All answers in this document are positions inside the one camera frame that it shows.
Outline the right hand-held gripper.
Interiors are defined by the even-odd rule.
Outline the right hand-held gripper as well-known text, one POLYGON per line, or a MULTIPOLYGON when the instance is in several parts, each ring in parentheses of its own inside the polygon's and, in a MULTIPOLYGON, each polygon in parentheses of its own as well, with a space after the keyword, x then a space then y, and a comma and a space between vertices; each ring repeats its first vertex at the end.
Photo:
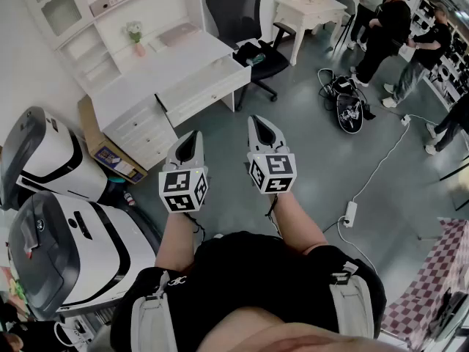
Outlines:
POLYGON ((283 144, 283 133, 272 122, 255 114, 248 118, 249 148, 277 147, 247 154, 248 174, 261 194, 287 193, 297 178, 295 155, 283 144))

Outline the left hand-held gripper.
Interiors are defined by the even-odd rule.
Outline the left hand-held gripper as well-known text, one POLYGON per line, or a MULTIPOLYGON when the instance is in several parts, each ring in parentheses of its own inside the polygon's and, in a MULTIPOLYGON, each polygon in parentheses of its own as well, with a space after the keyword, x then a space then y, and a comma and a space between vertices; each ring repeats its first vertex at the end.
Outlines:
POLYGON ((202 133, 191 131, 180 137, 169 149, 158 177, 159 195, 168 212, 200 210, 209 188, 207 171, 202 133))

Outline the person's left forearm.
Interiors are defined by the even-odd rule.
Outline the person's left forearm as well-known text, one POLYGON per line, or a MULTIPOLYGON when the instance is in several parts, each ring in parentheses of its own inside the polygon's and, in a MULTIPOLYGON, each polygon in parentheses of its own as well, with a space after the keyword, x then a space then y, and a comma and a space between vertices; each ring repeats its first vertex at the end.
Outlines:
POLYGON ((195 224, 183 213, 170 213, 155 258, 155 266, 183 272, 194 261, 195 224))

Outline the person's right forearm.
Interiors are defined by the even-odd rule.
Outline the person's right forearm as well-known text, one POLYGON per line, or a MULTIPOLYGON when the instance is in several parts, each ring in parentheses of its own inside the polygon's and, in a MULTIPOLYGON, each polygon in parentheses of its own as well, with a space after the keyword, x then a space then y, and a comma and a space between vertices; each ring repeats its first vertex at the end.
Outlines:
POLYGON ((305 212, 292 192, 269 195, 273 214, 284 242, 307 255, 328 242, 315 221, 305 212))

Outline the black cloth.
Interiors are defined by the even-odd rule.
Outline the black cloth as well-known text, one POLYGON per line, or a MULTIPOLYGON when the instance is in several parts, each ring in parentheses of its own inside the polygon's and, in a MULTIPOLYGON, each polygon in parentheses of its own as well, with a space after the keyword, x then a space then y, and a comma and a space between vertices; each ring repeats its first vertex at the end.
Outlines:
POLYGON ((234 59, 238 61, 240 64, 243 66, 246 66, 247 64, 245 63, 247 58, 251 58, 256 56, 259 53, 264 53, 263 49, 261 47, 258 47, 254 45, 253 43, 245 43, 242 45, 239 50, 233 55, 234 59))

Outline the white desk with hutch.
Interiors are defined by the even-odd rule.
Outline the white desk with hutch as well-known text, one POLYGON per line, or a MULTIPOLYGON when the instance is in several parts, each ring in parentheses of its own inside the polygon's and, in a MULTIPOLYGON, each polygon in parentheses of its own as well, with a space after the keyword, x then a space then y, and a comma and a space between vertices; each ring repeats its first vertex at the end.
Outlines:
POLYGON ((145 169, 162 161, 177 140, 158 93, 232 49, 206 30, 202 0, 125 0, 94 16, 96 0, 24 0, 62 64, 91 98, 100 130, 145 169), (138 56, 124 33, 142 23, 138 56), (182 23, 201 31, 158 53, 149 41, 182 23))

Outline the cardboard box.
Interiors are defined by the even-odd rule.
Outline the cardboard box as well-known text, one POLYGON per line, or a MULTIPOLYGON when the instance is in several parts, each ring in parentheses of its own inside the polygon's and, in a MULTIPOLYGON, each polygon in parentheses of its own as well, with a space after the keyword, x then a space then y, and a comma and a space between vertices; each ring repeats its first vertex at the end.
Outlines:
POLYGON ((126 181, 137 184, 147 171, 115 145, 98 126, 92 100, 89 96, 78 102, 78 113, 89 154, 99 163, 126 181))

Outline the pink vase with white flowers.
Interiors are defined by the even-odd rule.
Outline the pink vase with white flowers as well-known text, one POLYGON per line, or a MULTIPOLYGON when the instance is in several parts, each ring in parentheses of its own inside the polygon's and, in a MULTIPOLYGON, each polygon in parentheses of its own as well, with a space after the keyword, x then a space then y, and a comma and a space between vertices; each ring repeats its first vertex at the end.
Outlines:
POLYGON ((123 30, 130 41, 134 44, 137 55, 144 56, 146 54, 146 50, 141 44, 141 39, 143 37, 142 23, 140 21, 127 22, 123 30))

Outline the pink laptop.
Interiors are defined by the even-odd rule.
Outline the pink laptop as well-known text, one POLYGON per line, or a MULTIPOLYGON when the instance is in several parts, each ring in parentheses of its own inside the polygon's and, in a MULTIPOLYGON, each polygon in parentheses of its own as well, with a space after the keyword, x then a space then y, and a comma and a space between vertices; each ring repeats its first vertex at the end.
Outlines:
POLYGON ((192 23, 182 23, 174 28, 161 33, 158 39, 168 47, 175 46, 188 39, 192 34, 199 33, 201 29, 192 23))

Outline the white power strip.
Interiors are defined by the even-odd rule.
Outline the white power strip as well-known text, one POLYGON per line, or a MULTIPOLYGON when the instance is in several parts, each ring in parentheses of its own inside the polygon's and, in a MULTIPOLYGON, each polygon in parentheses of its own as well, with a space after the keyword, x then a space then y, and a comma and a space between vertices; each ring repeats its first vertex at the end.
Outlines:
POLYGON ((349 201, 347 203, 347 208, 345 211, 345 216, 342 220, 343 225, 346 228, 351 228, 354 225, 355 215, 358 208, 358 204, 354 201, 349 201))

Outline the black office chair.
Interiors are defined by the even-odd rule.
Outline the black office chair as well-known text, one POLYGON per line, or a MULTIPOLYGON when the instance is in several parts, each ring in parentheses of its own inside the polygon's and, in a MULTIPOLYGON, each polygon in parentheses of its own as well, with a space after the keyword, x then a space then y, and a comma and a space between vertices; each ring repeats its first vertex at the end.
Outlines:
POLYGON ((288 33, 284 33, 280 40, 276 39, 277 33, 272 44, 261 40, 261 0, 205 0, 205 2, 218 30, 218 39, 232 47, 233 55, 245 43, 253 43, 263 49, 267 58, 258 65, 250 66, 249 84, 256 84, 271 94, 272 102, 277 101, 278 93, 263 81, 279 74, 289 66, 289 60, 278 51, 283 36, 288 33))

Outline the white dressing table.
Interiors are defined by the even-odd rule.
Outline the white dressing table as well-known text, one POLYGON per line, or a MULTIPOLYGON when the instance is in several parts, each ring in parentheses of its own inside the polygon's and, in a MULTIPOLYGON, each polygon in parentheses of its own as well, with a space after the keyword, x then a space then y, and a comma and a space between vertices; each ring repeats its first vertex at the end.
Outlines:
POLYGON ((318 26, 329 22, 335 23, 329 39, 332 48, 338 41, 342 19, 345 16, 346 5, 337 0, 275 0, 276 15, 273 25, 278 28, 277 40, 284 33, 295 37, 290 64, 296 65, 298 51, 305 31, 314 31, 318 26))

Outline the white and black machine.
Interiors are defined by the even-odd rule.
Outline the white and black machine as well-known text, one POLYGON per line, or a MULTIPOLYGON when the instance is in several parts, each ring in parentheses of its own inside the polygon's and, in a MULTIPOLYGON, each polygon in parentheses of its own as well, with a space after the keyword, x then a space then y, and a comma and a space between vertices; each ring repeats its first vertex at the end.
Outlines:
POLYGON ((50 320, 116 304, 154 264, 161 238, 138 208, 40 191, 15 214, 7 242, 27 307, 50 320))
POLYGON ((25 110, 0 153, 0 208, 17 210, 38 191, 98 202, 108 188, 84 140, 39 106, 25 110))

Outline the person's black shirt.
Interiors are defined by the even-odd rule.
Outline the person's black shirt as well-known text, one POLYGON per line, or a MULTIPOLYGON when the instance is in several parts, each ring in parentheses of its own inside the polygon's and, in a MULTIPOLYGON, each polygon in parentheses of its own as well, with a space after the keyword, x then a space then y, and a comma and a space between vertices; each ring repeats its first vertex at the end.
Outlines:
POLYGON ((196 352, 206 334, 241 307, 264 309, 285 323, 337 332, 329 285, 345 263, 356 265, 357 275, 368 285, 378 335, 386 304, 382 281, 341 249, 325 245, 301 254, 278 237, 249 232, 204 242, 190 268, 168 272, 165 293, 177 350, 196 352))

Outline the grey chair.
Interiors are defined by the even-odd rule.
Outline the grey chair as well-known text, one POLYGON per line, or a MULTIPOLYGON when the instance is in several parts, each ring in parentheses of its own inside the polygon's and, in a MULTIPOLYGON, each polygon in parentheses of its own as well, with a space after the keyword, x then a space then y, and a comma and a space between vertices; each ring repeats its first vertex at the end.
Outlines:
POLYGON ((335 26, 330 37, 330 46, 333 51, 339 46, 343 46, 356 16, 356 6, 353 0, 335 1, 340 3, 342 8, 336 9, 332 13, 332 22, 335 23, 335 26))

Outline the person's bare neck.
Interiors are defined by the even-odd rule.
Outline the person's bare neck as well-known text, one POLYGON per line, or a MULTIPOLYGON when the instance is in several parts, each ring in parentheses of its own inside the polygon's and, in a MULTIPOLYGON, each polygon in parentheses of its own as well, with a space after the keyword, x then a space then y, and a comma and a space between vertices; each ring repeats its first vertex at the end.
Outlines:
POLYGON ((196 352, 404 352, 378 340, 348 337, 305 323, 285 323, 256 307, 236 309, 196 352))

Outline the white storage shelving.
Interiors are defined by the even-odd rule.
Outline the white storage shelving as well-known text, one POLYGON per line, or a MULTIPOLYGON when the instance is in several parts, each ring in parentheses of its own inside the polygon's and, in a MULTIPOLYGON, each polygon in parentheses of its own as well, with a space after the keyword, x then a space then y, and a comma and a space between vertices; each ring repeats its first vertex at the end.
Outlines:
POLYGON ((448 10, 449 48, 424 83, 446 109, 469 92, 469 0, 410 0, 411 35, 422 35, 435 24, 433 8, 440 2, 448 10))

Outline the pink checkered cloth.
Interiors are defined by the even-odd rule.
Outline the pink checkered cloth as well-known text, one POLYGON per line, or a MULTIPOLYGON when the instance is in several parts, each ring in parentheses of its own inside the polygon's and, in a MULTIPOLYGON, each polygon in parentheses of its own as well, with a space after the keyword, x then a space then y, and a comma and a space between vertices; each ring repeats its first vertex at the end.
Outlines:
POLYGON ((439 219, 443 234, 405 292, 389 304, 382 330, 420 352, 429 339, 429 326, 436 319, 447 292, 467 292, 459 279, 469 264, 469 221, 439 219))

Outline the black device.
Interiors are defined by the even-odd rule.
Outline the black device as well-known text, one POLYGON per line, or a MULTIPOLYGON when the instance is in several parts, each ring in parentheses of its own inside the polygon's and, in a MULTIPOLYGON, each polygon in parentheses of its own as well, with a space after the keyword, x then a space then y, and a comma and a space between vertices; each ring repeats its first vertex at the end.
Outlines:
POLYGON ((461 323, 466 312, 469 310, 469 294, 461 291, 451 292, 448 289, 443 295, 441 304, 435 319, 429 325, 429 336, 431 340, 440 342, 461 323))

